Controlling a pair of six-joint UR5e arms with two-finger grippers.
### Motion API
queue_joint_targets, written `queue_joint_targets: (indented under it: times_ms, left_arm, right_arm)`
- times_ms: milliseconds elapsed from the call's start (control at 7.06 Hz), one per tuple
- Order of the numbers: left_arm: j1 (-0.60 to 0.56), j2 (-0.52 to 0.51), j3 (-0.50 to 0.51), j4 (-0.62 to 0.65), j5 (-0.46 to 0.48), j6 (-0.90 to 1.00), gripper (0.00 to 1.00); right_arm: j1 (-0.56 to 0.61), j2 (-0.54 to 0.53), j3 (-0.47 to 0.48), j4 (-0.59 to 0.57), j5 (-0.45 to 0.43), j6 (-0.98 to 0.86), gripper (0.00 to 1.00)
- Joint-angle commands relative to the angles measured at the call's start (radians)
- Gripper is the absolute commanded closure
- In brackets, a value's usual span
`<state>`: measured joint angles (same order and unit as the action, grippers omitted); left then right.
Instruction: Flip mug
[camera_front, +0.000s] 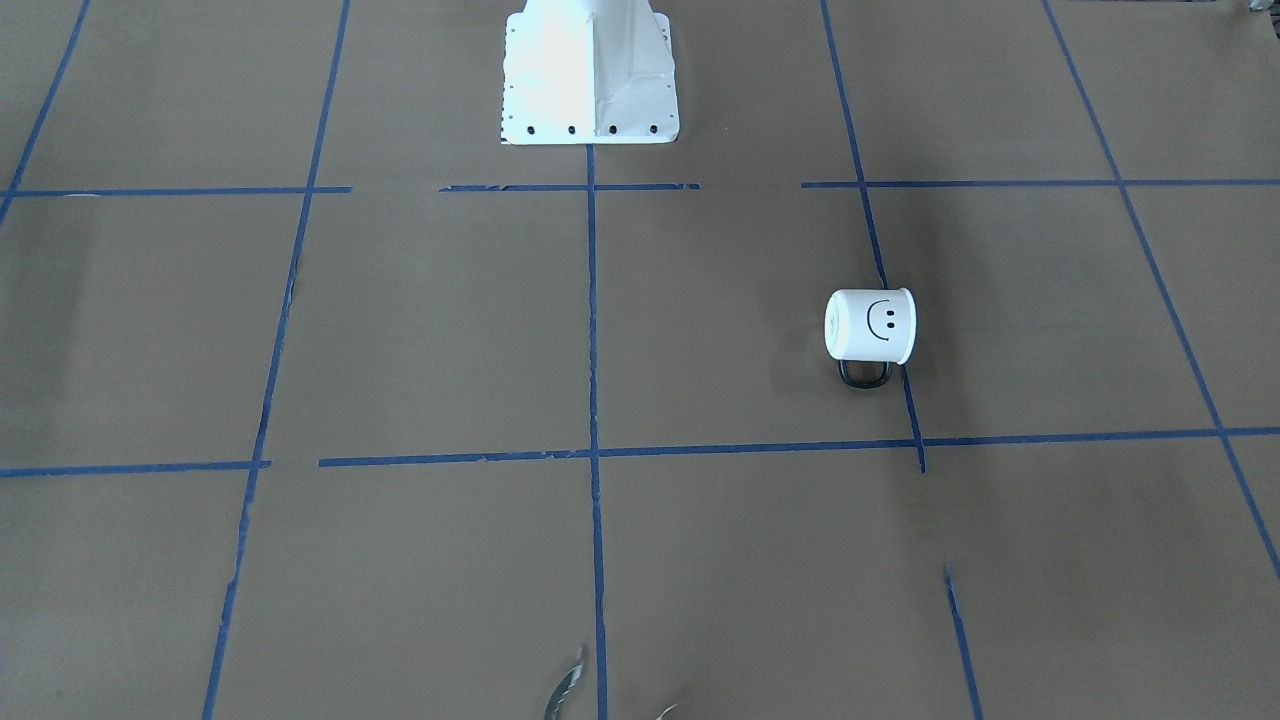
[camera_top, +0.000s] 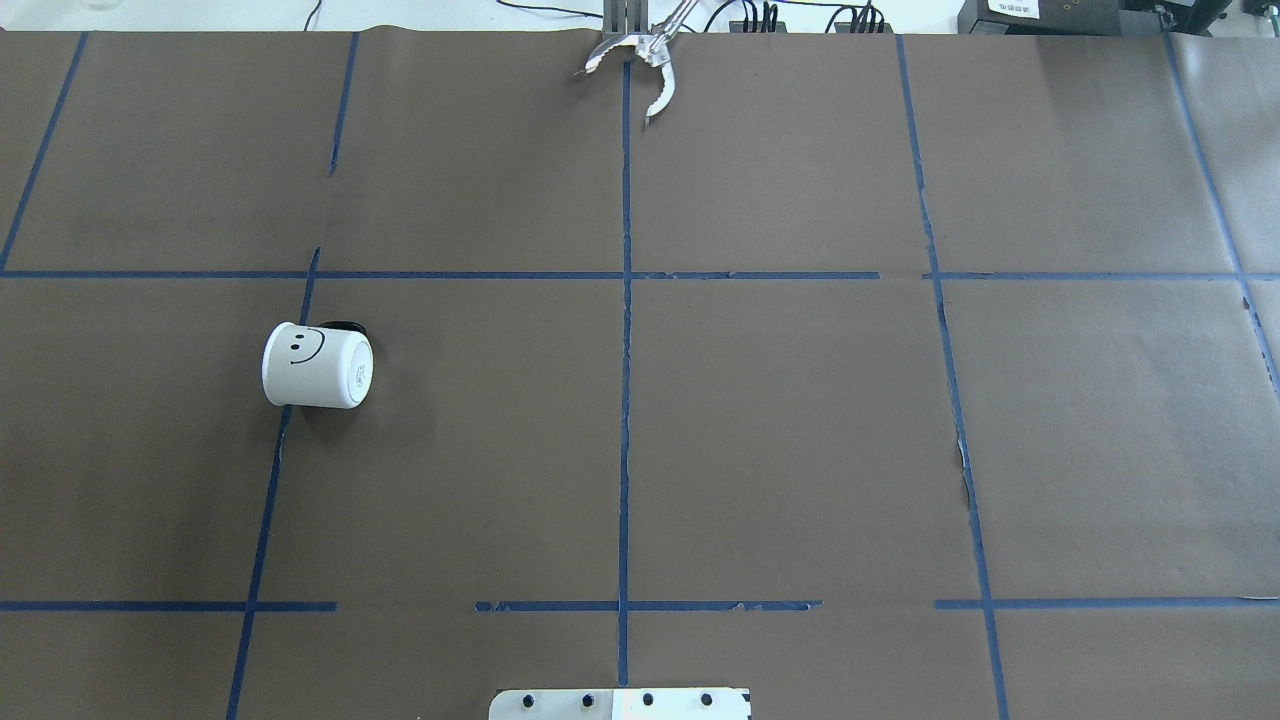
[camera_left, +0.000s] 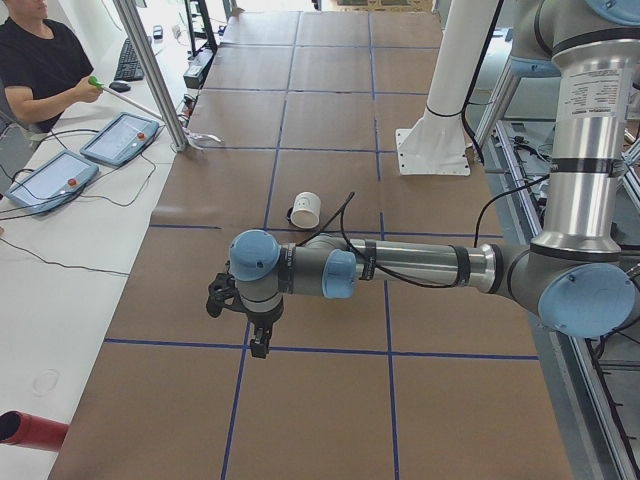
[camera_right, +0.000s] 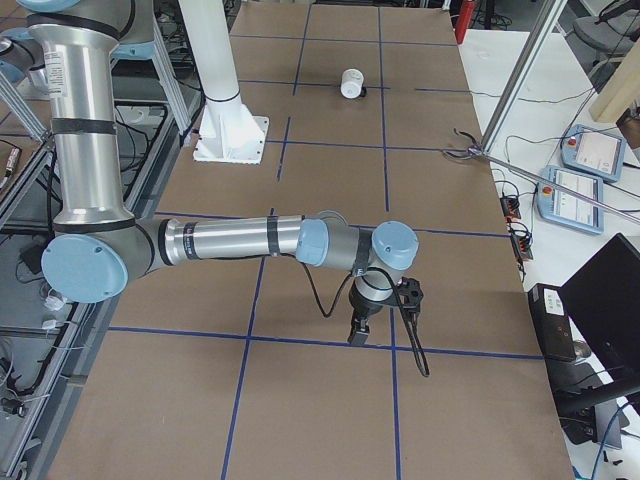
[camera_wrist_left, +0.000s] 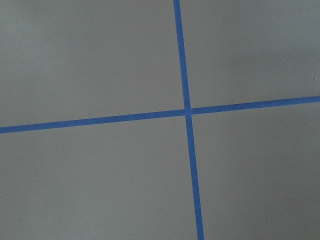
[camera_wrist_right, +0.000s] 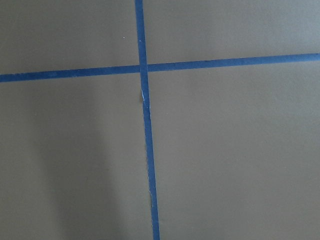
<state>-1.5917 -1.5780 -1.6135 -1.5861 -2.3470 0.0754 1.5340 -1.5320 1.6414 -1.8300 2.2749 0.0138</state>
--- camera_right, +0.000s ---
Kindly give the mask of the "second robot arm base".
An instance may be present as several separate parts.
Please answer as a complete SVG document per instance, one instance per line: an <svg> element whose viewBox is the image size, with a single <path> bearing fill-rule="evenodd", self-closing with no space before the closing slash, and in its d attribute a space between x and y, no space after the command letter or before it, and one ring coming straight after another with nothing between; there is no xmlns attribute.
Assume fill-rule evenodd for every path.
<svg viewBox="0 0 640 480"><path fill-rule="evenodd" d="M43 49L26 27L1 32L1 73L16 88L25 84L31 98L49 99Z"/></svg>

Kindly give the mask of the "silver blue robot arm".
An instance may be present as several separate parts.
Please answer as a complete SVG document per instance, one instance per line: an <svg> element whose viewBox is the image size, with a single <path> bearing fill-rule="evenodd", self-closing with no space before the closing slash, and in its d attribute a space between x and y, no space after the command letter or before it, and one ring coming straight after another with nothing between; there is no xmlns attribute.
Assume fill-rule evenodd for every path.
<svg viewBox="0 0 640 480"><path fill-rule="evenodd" d="M419 241L403 223L365 230L332 211L191 223L137 219L123 202L111 58L121 45L152 39L152 4L28 1L25 8L29 34L43 50L61 180L62 208L41 260L56 291L98 303L154 270L189 260L288 256L307 268L346 272L350 344L363 344L369 318L390 306L419 346L422 293L406 275Z"/></svg>

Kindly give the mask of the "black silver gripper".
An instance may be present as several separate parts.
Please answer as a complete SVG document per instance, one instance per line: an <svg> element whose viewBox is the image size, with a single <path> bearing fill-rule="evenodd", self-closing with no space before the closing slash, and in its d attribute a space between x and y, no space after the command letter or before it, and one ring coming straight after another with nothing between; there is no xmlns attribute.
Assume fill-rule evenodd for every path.
<svg viewBox="0 0 640 480"><path fill-rule="evenodd" d="M350 346L364 346L367 343L370 327L369 317L377 314L383 307L397 306L393 288L383 278L381 288L372 286L364 276L357 277L349 291L349 302L353 309L351 330L347 338Z"/></svg>

